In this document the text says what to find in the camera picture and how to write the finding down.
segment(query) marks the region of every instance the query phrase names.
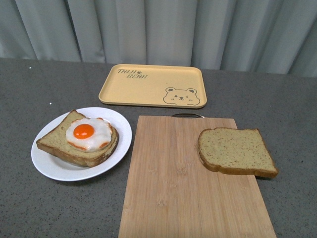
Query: toast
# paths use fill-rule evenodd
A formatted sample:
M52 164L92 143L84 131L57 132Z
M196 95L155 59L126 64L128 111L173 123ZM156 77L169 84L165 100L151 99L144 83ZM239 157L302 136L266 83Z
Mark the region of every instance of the toast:
M274 178L278 174L258 129L215 128L198 138L203 165L213 172Z
M67 142L66 131L74 120L82 118L85 118L83 114L72 110L56 128L36 141L37 147L76 165L94 167L101 164L115 151L119 142L118 131L114 126L111 126L111 142L102 150L96 152L78 151Z

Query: toast on plate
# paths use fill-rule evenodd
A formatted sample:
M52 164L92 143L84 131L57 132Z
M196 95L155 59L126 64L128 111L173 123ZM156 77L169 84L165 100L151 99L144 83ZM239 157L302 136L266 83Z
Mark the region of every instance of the toast on plate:
M73 121L83 118L85 118L83 114L72 110L56 128L36 141L37 147L76 165L94 167L101 164L115 151L119 142L118 131L111 125L111 141L105 148L96 152L79 151L67 142L66 131Z

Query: fried egg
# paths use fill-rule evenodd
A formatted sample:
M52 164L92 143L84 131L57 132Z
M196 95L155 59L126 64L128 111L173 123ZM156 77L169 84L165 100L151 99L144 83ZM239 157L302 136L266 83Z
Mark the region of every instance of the fried egg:
M66 140L75 149L94 152L111 142L112 127L102 118L83 118L72 122L66 131Z

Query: egg white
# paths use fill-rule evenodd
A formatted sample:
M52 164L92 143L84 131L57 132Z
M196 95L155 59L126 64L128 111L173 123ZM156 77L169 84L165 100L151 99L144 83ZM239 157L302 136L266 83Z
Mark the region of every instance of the egg white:
M74 129L80 124L89 124L94 128L94 134L85 139L74 137ZM95 152L103 149L111 142L112 128L109 122L102 118L83 118L72 122L66 131L66 140L73 148L84 152Z

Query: bear illustration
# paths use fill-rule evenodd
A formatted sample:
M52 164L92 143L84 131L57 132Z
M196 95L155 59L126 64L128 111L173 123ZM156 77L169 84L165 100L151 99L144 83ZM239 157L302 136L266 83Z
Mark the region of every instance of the bear illustration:
M193 88L189 89L175 89L175 88L166 88L166 96L163 98L163 101L167 104L175 105L197 105L200 103L199 98L196 93L197 90Z

